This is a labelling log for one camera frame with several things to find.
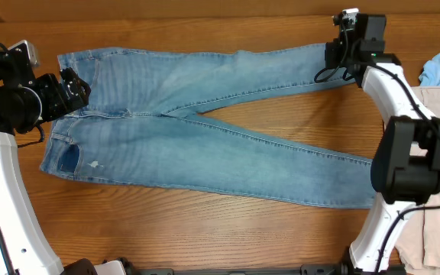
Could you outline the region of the light blue denim jeans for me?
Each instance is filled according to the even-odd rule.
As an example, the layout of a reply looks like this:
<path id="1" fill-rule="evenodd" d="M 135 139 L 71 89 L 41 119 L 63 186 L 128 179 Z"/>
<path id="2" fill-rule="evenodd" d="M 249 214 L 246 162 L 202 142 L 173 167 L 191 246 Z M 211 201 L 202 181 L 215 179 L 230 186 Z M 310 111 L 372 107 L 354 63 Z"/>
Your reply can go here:
<path id="1" fill-rule="evenodd" d="M 371 161 L 208 118 L 234 104 L 342 86 L 317 83 L 324 44 L 233 54 L 109 47 L 66 53 L 89 104 L 57 119 L 40 168 L 67 180 L 368 209 Z"/>

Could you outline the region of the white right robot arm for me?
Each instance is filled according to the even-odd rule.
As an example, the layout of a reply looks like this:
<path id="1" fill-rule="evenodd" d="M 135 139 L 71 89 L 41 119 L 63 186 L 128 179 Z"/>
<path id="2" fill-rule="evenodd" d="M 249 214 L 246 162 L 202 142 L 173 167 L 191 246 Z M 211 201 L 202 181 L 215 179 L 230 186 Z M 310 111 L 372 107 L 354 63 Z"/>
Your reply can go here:
<path id="1" fill-rule="evenodd" d="M 440 193 L 440 118 L 412 91 L 401 62 L 386 53 L 387 19 L 356 8 L 333 16 L 339 36 L 325 48 L 325 67 L 345 69 L 376 104 L 385 130 L 370 167 L 376 192 L 361 232 L 338 264 L 304 264 L 302 274 L 403 274 L 390 255 L 402 230 L 417 211 L 428 210 Z"/>

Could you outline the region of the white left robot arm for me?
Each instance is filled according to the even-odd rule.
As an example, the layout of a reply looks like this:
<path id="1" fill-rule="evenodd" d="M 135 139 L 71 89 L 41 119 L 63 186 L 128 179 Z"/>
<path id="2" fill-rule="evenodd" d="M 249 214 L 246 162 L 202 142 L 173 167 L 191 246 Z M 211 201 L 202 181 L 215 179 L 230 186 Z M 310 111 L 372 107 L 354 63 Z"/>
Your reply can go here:
<path id="1" fill-rule="evenodd" d="M 40 228 L 18 162 L 16 134 L 40 129 L 89 103 L 91 89 L 71 68 L 34 75 L 26 40 L 0 42 L 0 274 L 94 274 L 89 260 L 63 266 Z"/>

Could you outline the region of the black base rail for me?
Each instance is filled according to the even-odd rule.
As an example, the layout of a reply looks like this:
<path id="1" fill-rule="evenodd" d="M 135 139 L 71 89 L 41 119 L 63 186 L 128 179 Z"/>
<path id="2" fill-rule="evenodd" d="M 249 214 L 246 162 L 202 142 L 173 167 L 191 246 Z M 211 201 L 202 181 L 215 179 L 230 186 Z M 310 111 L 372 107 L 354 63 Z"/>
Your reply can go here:
<path id="1" fill-rule="evenodd" d="M 209 269 L 209 270 L 173 270 L 170 268 L 139 269 L 124 257 L 118 258 L 124 264 L 126 274 L 137 275 L 371 275 L 349 267 L 346 263 L 340 264 L 303 264 L 301 267 L 291 268 L 257 268 L 257 269 Z"/>

